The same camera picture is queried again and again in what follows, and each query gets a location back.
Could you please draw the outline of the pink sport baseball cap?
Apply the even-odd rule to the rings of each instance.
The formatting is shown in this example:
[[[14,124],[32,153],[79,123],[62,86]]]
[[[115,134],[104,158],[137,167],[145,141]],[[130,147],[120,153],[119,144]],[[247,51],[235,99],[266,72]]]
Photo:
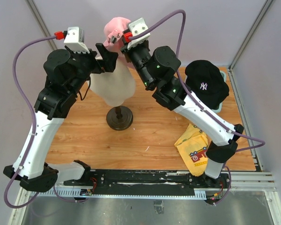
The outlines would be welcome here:
[[[123,31],[128,28],[131,21],[123,17],[112,18],[104,27],[106,40],[104,46],[111,52],[119,52],[124,46],[122,41]]]

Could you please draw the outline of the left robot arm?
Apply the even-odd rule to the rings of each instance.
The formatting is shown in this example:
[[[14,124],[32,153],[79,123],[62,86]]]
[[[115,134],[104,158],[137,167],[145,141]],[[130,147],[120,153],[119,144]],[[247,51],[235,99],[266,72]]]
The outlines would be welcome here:
[[[84,186],[91,180],[91,167],[80,160],[54,165],[45,159],[56,132],[90,74],[113,72],[116,68],[118,53],[108,51],[102,43],[97,43],[96,48],[97,51],[87,49],[86,53],[74,52],[68,47],[54,50],[44,63],[45,86],[32,108],[30,137],[33,141],[25,142],[29,152],[22,151],[14,164],[3,170],[27,191],[44,193],[56,183],[74,180]]]

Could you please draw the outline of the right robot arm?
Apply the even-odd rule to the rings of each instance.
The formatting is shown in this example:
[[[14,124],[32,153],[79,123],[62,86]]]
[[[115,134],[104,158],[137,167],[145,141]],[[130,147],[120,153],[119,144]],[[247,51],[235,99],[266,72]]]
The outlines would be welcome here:
[[[181,62],[169,46],[160,46],[150,53],[147,40],[139,44],[125,41],[121,52],[135,67],[146,90],[153,91],[152,97],[158,104],[184,116],[210,137],[203,183],[209,188],[216,186],[224,164],[237,150],[244,127],[222,119],[182,79],[175,77]]]

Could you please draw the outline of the cream mannequin head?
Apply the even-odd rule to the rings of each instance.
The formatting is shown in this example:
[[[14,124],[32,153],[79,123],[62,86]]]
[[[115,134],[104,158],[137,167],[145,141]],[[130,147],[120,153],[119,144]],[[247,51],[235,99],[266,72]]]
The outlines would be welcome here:
[[[136,82],[128,67],[117,60],[113,72],[90,74],[90,90],[111,107],[117,107],[135,94]]]

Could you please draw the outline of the black baseball cap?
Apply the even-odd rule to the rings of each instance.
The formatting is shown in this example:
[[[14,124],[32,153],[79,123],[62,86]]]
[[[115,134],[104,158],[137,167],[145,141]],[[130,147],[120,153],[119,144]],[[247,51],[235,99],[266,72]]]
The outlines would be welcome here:
[[[208,60],[195,60],[185,68],[186,85],[210,109],[229,95],[229,87],[225,85],[218,67]],[[222,88],[226,91],[220,98]]]

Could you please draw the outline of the light teal plastic bin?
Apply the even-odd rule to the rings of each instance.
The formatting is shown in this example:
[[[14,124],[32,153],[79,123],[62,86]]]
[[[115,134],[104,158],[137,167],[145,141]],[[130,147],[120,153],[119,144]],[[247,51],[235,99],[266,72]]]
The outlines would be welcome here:
[[[224,81],[225,85],[227,86],[227,74],[226,74],[224,71],[222,71],[222,70],[220,70],[220,73],[221,73],[221,75],[222,75],[222,78],[223,78],[223,81]],[[224,95],[224,94],[226,94],[226,91],[224,90],[224,88],[222,88],[220,98],[223,98],[223,95]],[[212,111],[213,111],[214,113],[219,113],[219,112],[222,110],[222,104],[223,104],[224,99],[218,104],[218,106],[217,106],[215,109],[212,109]]]

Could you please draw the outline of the yellow printed cloth hat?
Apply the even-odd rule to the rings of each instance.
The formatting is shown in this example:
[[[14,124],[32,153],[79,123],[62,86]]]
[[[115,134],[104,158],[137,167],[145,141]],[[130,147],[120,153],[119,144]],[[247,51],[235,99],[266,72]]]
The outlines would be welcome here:
[[[197,126],[189,124],[186,131],[176,140],[174,146],[189,172],[195,177],[201,176],[208,162],[206,156],[207,135]]]

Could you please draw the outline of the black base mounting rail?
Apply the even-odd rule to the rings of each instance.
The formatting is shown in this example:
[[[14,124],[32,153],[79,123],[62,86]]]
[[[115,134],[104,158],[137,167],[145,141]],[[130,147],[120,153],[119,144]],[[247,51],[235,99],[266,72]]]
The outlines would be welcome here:
[[[161,170],[91,170],[89,178],[84,181],[67,180],[65,186],[90,187],[96,181],[96,188],[111,190],[135,190],[136,193],[145,191],[161,192],[172,188],[227,188],[228,175],[221,174],[217,179],[206,175],[195,177],[189,171]]]

